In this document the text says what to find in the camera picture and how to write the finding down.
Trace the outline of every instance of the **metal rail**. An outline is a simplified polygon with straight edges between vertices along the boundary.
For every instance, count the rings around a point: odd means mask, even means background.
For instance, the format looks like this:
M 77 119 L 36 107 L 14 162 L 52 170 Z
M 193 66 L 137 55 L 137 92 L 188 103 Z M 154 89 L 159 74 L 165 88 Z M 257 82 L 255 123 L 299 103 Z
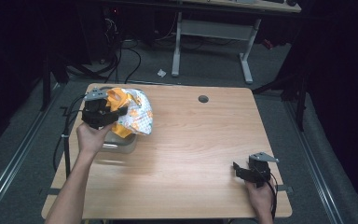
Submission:
M 22 163 L 24 162 L 28 152 L 31 149 L 31 146 L 34 142 L 34 137 L 40 130 L 46 115 L 49 110 L 52 108 L 53 103 L 57 100 L 59 95 L 62 93 L 63 85 L 56 85 L 53 89 L 53 97 L 45 111 L 39 112 L 31 128 L 28 130 L 28 133 L 24 136 L 20 146 L 18 147 L 16 153 L 11 159 L 10 163 L 7 165 L 7 168 L 0 176 L 0 202 L 5 196 L 8 187 L 16 176 L 17 172 L 20 170 Z
M 324 181 L 324 176 L 322 175 L 321 170 L 319 169 L 318 163 L 313 156 L 310 145 L 308 144 L 307 138 L 303 132 L 298 129 L 296 123 L 296 111 L 293 105 L 290 102 L 283 102 L 283 105 L 286 109 L 286 112 L 289 114 L 289 118 L 292 121 L 293 126 L 296 129 L 296 133 L 302 148 L 304 149 L 306 164 L 310 168 L 310 175 L 312 176 L 315 187 L 318 190 L 319 196 L 321 197 L 324 209 L 330 219 L 331 223 L 344 223 L 339 213 L 330 188 L 327 186 Z

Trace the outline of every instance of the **gray carpet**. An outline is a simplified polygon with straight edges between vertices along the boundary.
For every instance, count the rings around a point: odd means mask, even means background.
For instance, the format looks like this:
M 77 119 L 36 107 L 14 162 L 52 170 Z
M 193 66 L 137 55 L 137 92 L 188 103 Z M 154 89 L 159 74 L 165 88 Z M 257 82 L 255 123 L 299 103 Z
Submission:
M 135 45 L 128 42 L 126 46 Z M 254 84 L 244 83 L 241 65 L 237 54 L 243 43 L 234 42 L 224 46 L 196 42 L 184 44 L 182 51 L 181 75 L 171 77 L 173 45 L 169 41 L 159 42 L 153 48 L 139 43 L 135 49 L 142 57 L 141 65 L 131 76 L 129 82 L 158 82 L 176 85 L 246 87 L 255 89 L 272 81 L 287 54 L 290 46 L 265 49 L 255 45 L 249 57 L 249 64 L 254 76 Z M 118 67 L 119 80 L 122 82 L 138 63 L 137 55 L 127 49 L 122 50 L 121 62 Z M 94 64 L 91 69 L 97 70 L 104 65 Z M 159 77 L 157 72 L 162 69 L 166 77 Z M 54 177 L 52 166 L 53 150 L 62 133 L 64 117 L 61 106 L 68 106 L 87 86 L 97 82 L 88 77 L 71 76 L 70 82 L 46 114 L 41 129 L 34 138 L 20 170 L 15 175 L 7 192 L 0 202 L 0 223 L 43 223 L 40 216 L 47 190 Z M 293 214 L 289 218 L 277 218 L 275 223 L 330 223 L 318 190 L 310 176 L 305 162 L 303 149 L 278 91 L 268 91 L 255 97 L 263 120 L 272 150 L 280 159 L 279 168 L 284 183 L 293 189 L 289 199 Z M 10 125 L 0 139 L 0 175 L 9 164 L 21 140 L 27 134 L 39 113 L 42 89 L 39 84 L 21 109 L 13 116 Z M 358 198 L 345 176 L 337 158 L 324 137 L 323 129 L 317 116 L 307 100 L 308 109 L 304 117 L 305 135 L 309 141 L 315 158 L 328 186 L 332 190 L 335 202 L 344 223 L 358 223 Z M 61 157 L 60 146 L 57 160 Z M 237 220 L 235 223 L 253 223 L 250 220 Z

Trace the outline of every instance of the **table top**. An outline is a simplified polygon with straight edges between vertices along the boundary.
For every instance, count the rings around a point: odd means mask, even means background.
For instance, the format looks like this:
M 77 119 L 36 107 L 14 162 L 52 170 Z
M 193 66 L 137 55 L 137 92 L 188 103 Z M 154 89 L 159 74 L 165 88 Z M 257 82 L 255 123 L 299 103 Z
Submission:
M 262 10 L 271 10 L 271 11 L 280 11 L 280 12 L 301 12 L 301 7 L 296 4 L 293 7 L 290 7 L 286 3 L 274 3 L 269 1 L 255 0 L 252 4 L 239 3 L 236 1 L 230 0 L 182 0 L 183 2 L 188 3 L 201 3 L 208 5 L 218 5 L 225 7 L 245 7 L 252 9 L 262 9 Z
M 93 87 L 107 84 L 91 84 Z M 139 135 L 131 154 L 100 152 L 91 165 L 83 218 L 254 217 L 243 180 L 232 162 L 246 168 L 250 154 L 273 156 L 254 96 L 245 88 L 118 85 L 140 89 L 153 108 L 153 132 Z M 199 96 L 209 101 L 201 103 Z M 77 116 L 74 127 L 81 123 Z M 76 128 L 69 138 L 71 162 Z M 51 187 L 65 181 L 62 157 Z M 276 163 L 269 165 L 278 184 Z M 46 217 L 56 196 L 49 195 Z M 289 217 L 286 192 L 278 194 L 276 217 Z

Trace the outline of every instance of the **human hand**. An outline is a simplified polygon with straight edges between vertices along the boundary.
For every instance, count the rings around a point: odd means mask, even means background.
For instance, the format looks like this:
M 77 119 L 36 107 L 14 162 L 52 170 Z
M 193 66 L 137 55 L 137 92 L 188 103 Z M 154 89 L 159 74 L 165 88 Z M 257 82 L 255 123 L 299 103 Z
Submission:
M 263 187 L 257 188 L 255 183 L 245 181 L 245 186 L 249 192 L 251 205 L 259 218 L 259 223 L 272 223 L 271 207 L 274 196 L 269 185 L 265 183 Z
M 104 138 L 112 129 L 113 124 L 104 126 L 101 130 L 91 128 L 87 123 L 80 124 L 76 129 L 80 152 L 94 157 L 103 147 Z

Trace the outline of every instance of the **desk leg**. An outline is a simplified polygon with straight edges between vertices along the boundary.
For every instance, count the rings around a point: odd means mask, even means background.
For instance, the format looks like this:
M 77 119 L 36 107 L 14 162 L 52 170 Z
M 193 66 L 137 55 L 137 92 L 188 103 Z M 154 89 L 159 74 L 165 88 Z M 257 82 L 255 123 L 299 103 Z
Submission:
M 244 53 L 240 53 L 242 72 L 245 77 L 245 82 L 247 84 L 253 83 L 251 70 L 249 69 L 249 64 L 248 64 L 248 57 L 249 57 L 249 53 L 251 52 L 252 45 L 255 42 L 255 36 L 257 35 L 257 31 L 258 31 L 258 27 L 260 26 L 260 22 L 261 22 L 261 19 L 257 19 L 255 21 L 255 25 L 253 26 L 253 29 L 251 31 L 251 34 L 250 34 L 250 37 L 248 40 L 248 46 L 246 48 L 246 51 Z
M 178 12 L 178 22 L 176 25 L 176 45 L 175 52 L 173 53 L 172 62 L 172 76 L 179 76 L 179 65 L 180 65 L 180 37 L 182 33 L 182 12 Z

